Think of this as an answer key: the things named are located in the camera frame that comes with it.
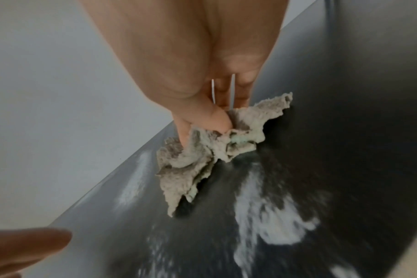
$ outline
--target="black surface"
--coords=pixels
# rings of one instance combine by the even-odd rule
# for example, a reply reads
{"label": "black surface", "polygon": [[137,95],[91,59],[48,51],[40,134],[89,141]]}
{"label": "black surface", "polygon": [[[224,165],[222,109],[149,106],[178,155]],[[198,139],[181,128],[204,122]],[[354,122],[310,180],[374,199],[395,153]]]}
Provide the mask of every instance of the black surface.
{"label": "black surface", "polygon": [[175,218],[154,176],[166,127],[54,222],[72,243],[26,277],[242,277],[234,204],[253,167],[264,197],[290,193],[320,219],[298,244],[259,238],[253,277],[333,277],[332,265],[385,277],[417,234],[417,0],[317,1],[283,29],[252,102],[291,91],[257,151],[217,163]]}

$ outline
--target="table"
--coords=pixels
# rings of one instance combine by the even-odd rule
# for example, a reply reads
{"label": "table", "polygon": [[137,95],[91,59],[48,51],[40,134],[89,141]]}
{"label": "table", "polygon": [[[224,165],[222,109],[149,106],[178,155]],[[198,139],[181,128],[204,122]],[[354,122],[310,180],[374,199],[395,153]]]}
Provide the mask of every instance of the table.
{"label": "table", "polygon": [[252,103],[291,91],[257,151],[218,162],[173,218],[165,127],[52,224],[72,242],[25,277],[386,277],[417,236],[417,0],[314,3]]}

